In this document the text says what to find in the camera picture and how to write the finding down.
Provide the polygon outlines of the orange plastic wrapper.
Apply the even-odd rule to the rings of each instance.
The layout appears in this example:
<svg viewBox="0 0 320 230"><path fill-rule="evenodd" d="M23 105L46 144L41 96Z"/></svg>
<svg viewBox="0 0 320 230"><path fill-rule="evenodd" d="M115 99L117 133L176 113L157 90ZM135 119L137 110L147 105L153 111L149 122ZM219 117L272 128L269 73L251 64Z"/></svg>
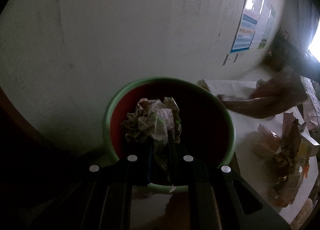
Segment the orange plastic wrapper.
<svg viewBox="0 0 320 230"><path fill-rule="evenodd" d="M304 175L309 169L310 151L302 143L300 124L293 113L283 113L282 135L259 125L254 133L252 151L266 161L271 170L272 186L267 191L272 205L285 208L293 204Z"/></svg>

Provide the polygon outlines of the paper wrapper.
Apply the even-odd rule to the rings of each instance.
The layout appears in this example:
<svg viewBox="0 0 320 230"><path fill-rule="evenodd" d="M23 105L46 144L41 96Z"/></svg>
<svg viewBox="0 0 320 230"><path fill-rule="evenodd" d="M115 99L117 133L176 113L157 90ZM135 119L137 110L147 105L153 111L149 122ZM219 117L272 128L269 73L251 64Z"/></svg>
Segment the paper wrapper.
<svg viewBox="0 0 320 230"><path fill-rule="evenodd" d="M155 145L180 143L182 125L180 109L173 98L163 101L140 99L134 113L128 113L121 123L125 137L147 139Z"/></svg>

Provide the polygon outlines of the green red trash bin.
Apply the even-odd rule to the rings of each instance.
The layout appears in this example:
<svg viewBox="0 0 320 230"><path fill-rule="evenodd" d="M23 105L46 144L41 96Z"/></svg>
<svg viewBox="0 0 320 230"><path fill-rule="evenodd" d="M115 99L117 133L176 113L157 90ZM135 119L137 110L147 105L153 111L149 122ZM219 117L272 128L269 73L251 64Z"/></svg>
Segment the green red trash bin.
<svg viewBox="0 0 320 230"><path fill-rule="evenodd" d="M108 103L102 130L118 174L156 192L217 183L235 147L235 128L221 101L174 78L125 85Z"/></svg>

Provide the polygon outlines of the white cloth mat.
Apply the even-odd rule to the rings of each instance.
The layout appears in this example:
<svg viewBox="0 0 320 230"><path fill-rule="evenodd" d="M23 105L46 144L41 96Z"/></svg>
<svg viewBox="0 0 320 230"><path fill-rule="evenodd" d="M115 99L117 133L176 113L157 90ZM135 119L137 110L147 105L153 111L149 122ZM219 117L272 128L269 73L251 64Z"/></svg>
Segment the white cloth mat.
<svg viewBox="0 0 320 230"><path fill-rule="evenodd" d="M310 167L306 176L303 174L303 166L298 166L300 185L294 190L296 196L293 203L285 208L278 207L273 201L276 177L271 167L271 159L279 150L272 150L270 145L277 137L282 136L283 115L255 119L235 112L229 114L236 131L235 153L241 176L287 223L291 223L303 208L315 185L318 176L316 157L309 158Z"/></svg>

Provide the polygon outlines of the bright window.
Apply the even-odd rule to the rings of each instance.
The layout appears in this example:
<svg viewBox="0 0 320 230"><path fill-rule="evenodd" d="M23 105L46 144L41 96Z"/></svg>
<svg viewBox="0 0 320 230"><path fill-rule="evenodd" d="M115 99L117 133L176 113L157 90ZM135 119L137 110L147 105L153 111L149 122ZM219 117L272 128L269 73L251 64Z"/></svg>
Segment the bright window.
<svg viewBox="0 0 320 230"><path fill-rule="evenodd" d="M320 61L320 22L318 23L316 33L308 47L308 52Z"/></svg>

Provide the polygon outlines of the blue wall poster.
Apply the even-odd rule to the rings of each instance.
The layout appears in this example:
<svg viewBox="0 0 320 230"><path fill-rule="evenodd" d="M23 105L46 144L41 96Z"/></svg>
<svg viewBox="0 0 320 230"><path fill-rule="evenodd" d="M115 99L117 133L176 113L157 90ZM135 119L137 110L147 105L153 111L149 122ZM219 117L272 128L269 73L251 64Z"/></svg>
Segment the blue wall poster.
<svg viewBox="0 0 320 230"><path fill-rule="evenodd" d="M245 0L238 30L230 53L249 50L263 10L265 0Z"/></svg>

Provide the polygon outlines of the small green wall poster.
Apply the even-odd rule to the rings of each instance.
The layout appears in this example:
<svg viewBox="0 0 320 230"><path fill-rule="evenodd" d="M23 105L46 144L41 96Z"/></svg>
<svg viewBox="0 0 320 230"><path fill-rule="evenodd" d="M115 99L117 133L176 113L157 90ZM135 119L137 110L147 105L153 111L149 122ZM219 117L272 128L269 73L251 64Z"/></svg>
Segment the small green wall poster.
<svg viewBox="0 0 320 230"><path fill-rule="evenodd" d="M267 41L270 37L270 33L271 33L271 30L272 30L272 27L274 24L275 16L276 16L276 12L275 12L273 6L270 5L270 13L269 13L268 21L266 23L265 30L264 30L263 36L261 38L261 41L259 43L258 49L263 49L265 47L265 45L267 44Z"/></svg>

